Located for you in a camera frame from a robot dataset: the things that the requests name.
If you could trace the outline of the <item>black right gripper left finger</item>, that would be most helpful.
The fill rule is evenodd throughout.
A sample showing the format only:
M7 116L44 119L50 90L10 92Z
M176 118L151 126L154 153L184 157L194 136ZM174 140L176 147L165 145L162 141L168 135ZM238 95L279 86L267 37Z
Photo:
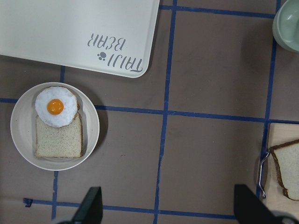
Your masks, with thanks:
M72 218L73 224L100 224L103 219L101 187L90 187Z

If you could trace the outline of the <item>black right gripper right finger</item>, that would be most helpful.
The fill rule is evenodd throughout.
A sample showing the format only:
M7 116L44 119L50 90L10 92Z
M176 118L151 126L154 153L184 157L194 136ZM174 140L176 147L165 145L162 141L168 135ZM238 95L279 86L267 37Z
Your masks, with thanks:
M234 186L234 216L240 224L290 224L290 216L275 216L245 184Z

